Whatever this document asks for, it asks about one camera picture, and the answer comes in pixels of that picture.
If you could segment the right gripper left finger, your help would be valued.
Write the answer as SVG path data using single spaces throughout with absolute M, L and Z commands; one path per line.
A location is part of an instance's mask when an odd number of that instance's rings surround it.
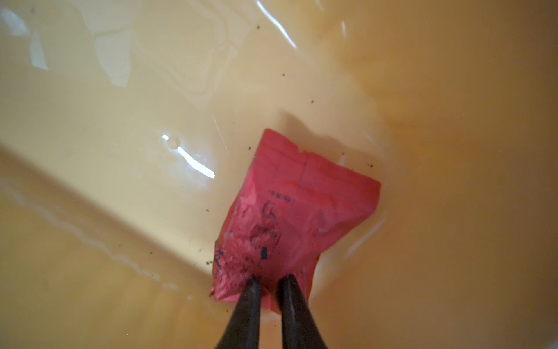
M 252 276 L 238 299 L 216 349 L 259 348 L 261 299 L 261 284 Z

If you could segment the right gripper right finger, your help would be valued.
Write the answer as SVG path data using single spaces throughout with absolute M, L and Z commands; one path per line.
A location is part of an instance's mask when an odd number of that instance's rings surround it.
M 279 281 L 277 301 L 282 317 L 283 348 L 327 349 L 294 275 Z

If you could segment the red tea bag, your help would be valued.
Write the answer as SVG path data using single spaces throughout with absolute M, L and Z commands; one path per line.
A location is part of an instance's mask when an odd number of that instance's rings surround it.
M 236 302 L 255 278 L 275 312 L 278 282 L 292 275 L 309 297 L 321 254 L 376 212 L 381 188 L 266 129 L 216 240 L 210 295 Z

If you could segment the yellow plastic storage box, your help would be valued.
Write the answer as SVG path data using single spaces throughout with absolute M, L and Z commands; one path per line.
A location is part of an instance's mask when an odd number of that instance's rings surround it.
M 382 184 L 328 347 L 557 347 L 556 1 L 3 1 L 1 346 L 215 347 L 268 128 Z

